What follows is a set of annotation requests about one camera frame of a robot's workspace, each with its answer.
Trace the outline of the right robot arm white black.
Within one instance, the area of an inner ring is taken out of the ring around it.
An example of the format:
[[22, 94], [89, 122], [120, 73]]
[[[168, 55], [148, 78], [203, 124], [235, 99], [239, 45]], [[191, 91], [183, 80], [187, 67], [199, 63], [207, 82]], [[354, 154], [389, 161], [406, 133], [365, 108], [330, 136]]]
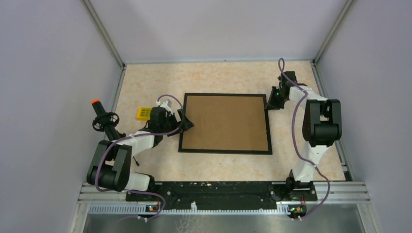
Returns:
[[326, 151], [342, 136], [341, 102], [316, 94], [303, 83], [298, 83], [294, 71], [282, 72], [279, 85], [272, 87], [266, 110], [281, 110], [287, 101], [304, 109], [302, 136], [304, 149], [298, 152], [299, 161], [290, 171], [283, 187], [271, 191], [275, 201], [317, 200], [313, 185], [314, 173]]

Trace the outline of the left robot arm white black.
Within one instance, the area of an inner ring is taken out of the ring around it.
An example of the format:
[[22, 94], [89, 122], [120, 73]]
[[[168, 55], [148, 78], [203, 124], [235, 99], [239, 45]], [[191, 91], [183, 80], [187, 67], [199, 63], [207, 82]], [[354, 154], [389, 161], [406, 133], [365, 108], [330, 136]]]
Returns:
[[181, 118], [178, 121], [169, 108], [158, 106], [150, 109], [150, 118], [142, 129], [127, 136], [115, 128], [120, 121], [116, 113], [107, 112], [100, 102], [92, 106], [96, 113], [92, 127], [104, 132], [108, 139], [97, 144], [86, 175], [87, 183], [98, 186], [100, 190], [134, 189], [143, 200], [153, 199], [156, 188], [150, 184], [151, 177], [141, 173], [132, 174], [132, 158], [156, 147], [164, 136], [182, 133], [193, 128], [194, 124], [186, 118], [182, 109], [177, 111]]

